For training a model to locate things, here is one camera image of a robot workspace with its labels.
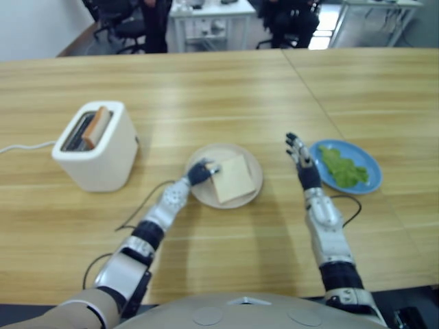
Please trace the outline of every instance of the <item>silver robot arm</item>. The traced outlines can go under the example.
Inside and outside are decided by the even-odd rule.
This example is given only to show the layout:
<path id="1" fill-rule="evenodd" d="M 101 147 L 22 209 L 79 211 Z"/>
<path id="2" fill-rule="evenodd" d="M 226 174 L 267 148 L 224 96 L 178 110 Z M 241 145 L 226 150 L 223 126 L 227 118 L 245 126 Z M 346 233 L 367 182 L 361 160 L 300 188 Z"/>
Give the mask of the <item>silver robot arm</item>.
<path id="1" fill-rule="evenodd" d="M 332 199 L 324 194 L 320 174 L 305 144 L 287 134 L 287 153 L 296 163 L 305 196 L 306 223 L 312 248 L 322 274 L 327 305 L 364 316 L 385 325 L 372 294 L 364 289 L 348 241 L 344 218 Z"/>
<path id="2" fill-rule="evenodd" d="M 178 212 L 185 206 L 191 186 L 220 168 L 207 169 L 208 160 L 196 163 L 175 184 L 167 187 L 132 234 L 112 254 L 97 275 L 93 288 L 83 290 L 43 316 L 5 329 L 112 329 L 121 317 L 134 316 L 151 278 L 155 253 Z"/>

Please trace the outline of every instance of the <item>floor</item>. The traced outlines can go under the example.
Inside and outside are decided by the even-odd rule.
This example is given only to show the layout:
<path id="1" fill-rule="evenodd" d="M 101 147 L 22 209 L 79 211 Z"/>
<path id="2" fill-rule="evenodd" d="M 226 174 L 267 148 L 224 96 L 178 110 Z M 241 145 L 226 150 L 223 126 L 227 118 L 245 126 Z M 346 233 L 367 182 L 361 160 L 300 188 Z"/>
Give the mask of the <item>floor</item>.
<path id="1" fill-rule="evenodd" d="M 326 49 L 335 29 L 338 14 L 340 11 L 338 4 L 322 4 L 320 12 L 320 25 L 314 34 L 314 38 L 309 46 L 310 49 Z M 386 10 L 375 9 L 367 15 L 368 10 L 364 8 L 352 9 L 346 17 L 346 28 L 340 34 L 340 41 L 336 47 L 382 47 L 391 37 L 394 28 L 396 27 L 396 18 L 391 16 L 386 20 Z M 136 18 L 141 18 L 141 13 L 136 13 Z M 192 22 L 187 29 L 203 29 L 210 28 L 210 21 Z M 225 22 L 220 21 L 219 25 L 225 25 Z M 243 33 L 243 22 L 236 20 L 233 22 L 233 33 L 230 40 L 226 42 L 217 41 L 213 45 L 217 50 L 234 50 L 238 49 L 241 43 L 241 36 Z M 248 49 L 255 49 L 257 43 L 261 40 L 269 39 L 270 34 L 264 31 L 261 19 L 253 17 L 250 21 L 250 33 L 248 34 Z M 169 52 L 176 52 L 176 37 L 171 21 L 167 33 L 167 42 L 169 45 Z M 89 37 L 87 41 L 82 43 L 79 47 L 74 49 L 70 56 L 95 56 L 95 55 L 110 55 L 115 54 L 123 45 L 120 40 L 113 39 L 111 43 L 106 40 L 106 32 L 100 34 L 99 40 Z M 187 45 L 188 52 L 194 51 L 208 51 L 201 43 Z"/>

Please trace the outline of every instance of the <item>beige plate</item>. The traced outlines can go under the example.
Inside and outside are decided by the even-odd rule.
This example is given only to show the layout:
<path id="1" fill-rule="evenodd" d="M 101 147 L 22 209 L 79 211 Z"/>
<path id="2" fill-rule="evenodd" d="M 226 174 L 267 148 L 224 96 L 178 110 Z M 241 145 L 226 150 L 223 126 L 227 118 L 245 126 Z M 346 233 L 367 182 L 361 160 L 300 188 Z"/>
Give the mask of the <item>beige plate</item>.
<path id="1" fill-rule="evenodd" d="M 189 161 L 186 165 L 186 172 L 196 162 L 203 158 L 210 158 L 215 162 L 221 162 L 238 156 L 239 154 L 243 154 L 246 159 L 250 176 L 253 179 L 254 185 L 256 186 L 256 190 L 254 192 L 221 204 L 218 202 L 212 180 L 207 180 L 204 183 L 192 187 L 192 194 L 203 204 L 218 209 L 238 208 L 252 201 L 259 194 L 262 188 L 262 167 L 258 160 L 256 160 L 256 158 L 249 151 L 238 145 L 218 143 L 202 147 L 189 158 Z"/>

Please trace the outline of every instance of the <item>desk leg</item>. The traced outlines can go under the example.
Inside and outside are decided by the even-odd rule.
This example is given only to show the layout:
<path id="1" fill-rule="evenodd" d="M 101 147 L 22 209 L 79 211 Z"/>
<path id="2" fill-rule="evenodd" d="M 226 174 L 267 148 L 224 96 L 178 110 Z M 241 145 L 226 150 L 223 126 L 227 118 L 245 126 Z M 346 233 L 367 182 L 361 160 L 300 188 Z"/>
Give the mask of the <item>desk leg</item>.
<path id="1" fill-rule="evenodd" d="M 177 52 L 185 52 L 186 43 L 186 25 L 184 19 L 174 19 L 174 31 L 177 41 Z"/>
<path id="2" fill-rule="evenodd" d="M 233 25 L 233 19 L 226 19 L 226 42 L 227 42 L 227 48 L 228 49 L 232 49 L 231 44 L 230 44 L 230 40 L 231 40 L 231 36 L 232 36 L 232 25 Z"/>
<path id="3" fill-rule="evenodd" d="M 245 21 L 244 21 L 244 33 L 242 36 L 242 45 L 241 45 L 241 49 L 242 50 L 246 50 L 247 49 L 247 36 L 248 36 L 248 28 L 250 26 L 250 16 L 246 16 L 245 17 Z"/>
<path id="4" fill-rule="evenodd" d="M 340 10 L 340 15 L 338 16 L 337 24 L 335 24 L 334 33 L 332 33 L 331 40 L 329 41 L 328 48 L 334 48 L 337 44 L 338 38 L 340 37 L 340 32 L 343 30 L 343 26 L 346 22 L 346 15 L 349 11 L 349 5 L 343 2 L 342 9 Z"/>
<path id="5" fill-rule="evenodd" d="M 399 24 L 399 28 L 393 33 L 393 36 L 387 43 L 387 47 L 393 47 L 398 42 L 398 39 L 401 37 L 404 29 L 407 27 L 407 24 L 412 20 L 413 15 L 415 14 L 416 9 L 406 9 L 404 12 L 400 13 L 401 24 Z"/>

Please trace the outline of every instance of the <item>white toaster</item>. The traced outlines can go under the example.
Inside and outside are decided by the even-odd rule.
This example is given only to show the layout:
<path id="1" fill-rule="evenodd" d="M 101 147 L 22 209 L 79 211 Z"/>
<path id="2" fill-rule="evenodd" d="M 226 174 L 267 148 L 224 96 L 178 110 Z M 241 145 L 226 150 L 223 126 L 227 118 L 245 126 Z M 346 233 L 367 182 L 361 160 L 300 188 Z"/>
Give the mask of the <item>white toaster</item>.
<path id="1" fill-rule="evenodd" d="M 90 149 L 82 134 L 101 107 L 108 109 L 110 119 L 99 142 Z M 52 158 L 85 191 L 110 192 L 125 185 L 138 147 L 125 105 L 120 101 L 92 101 L 67 125 L 52 149 Z"/>

